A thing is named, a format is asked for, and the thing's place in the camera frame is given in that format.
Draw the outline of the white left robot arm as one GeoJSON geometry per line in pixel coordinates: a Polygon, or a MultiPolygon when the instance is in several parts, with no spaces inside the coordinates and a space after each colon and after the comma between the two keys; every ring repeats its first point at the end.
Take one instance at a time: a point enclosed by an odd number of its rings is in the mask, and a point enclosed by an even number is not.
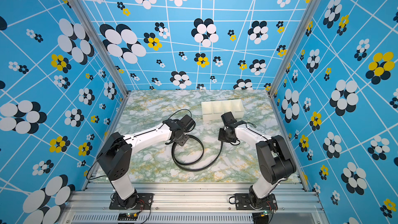
{"type": "Polygon", "coordinates": [[[134,134],[110,135],[98,153],[97,162],[116,191],[116,203],[130,209],[138,202],[138,193],[128,176],[132,155],[159,142],[186,141],[187,133],[193,128],[194,124],[172,120],[134,134]]]}

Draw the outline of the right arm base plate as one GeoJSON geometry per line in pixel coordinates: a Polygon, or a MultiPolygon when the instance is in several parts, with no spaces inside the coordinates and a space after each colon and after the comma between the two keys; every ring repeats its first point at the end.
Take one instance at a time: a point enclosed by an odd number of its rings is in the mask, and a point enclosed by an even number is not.
{"type": "Polygon", "coordinates": [[[277,211],[278,205],[274,194],[260,199],[255,194],[235,194],[234,205],[239,211],[277,211]]]}

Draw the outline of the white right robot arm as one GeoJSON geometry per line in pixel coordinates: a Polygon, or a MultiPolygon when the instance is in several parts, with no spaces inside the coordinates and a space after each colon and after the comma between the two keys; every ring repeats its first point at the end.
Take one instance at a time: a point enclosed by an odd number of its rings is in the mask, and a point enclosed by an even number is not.
{"type": "Polygon", "coordinates": [[[296,165],[286,141],[280,135],[269,136],[245,124],[224,127],[218,140],[228,143],[246,142],[257,151],[261,175],[249,188],[248,201],[256,210],[275,207],[272,191],[296,172],[296,165]]]}

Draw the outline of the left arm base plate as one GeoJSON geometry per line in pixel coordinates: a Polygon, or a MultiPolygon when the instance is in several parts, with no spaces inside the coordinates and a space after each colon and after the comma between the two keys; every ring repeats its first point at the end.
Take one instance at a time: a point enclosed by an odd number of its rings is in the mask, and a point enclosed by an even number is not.
{"type": "Polygon", "coordinates": [[[149,210],[153,203],[154,194],[133,193],[126,200],[122,200],[120,196],[114,192],[111,195],[109,209],[112,210],[149,210]]]}

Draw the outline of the black belt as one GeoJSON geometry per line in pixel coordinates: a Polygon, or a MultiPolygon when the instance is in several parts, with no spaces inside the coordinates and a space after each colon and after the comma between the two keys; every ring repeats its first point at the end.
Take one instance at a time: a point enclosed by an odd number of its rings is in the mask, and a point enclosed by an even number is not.
{"type": "Polygon", "coordinates": [[[180,146],[182,142],[174,142],[171,148],[171,157],[176,167],[185,172],[196,173],[209,170],[219,160],[224,142],[219,142],[218,152],[215,146],[208,149],[206,144],[193,135],[187,135],[188,145],[180,146]]]}

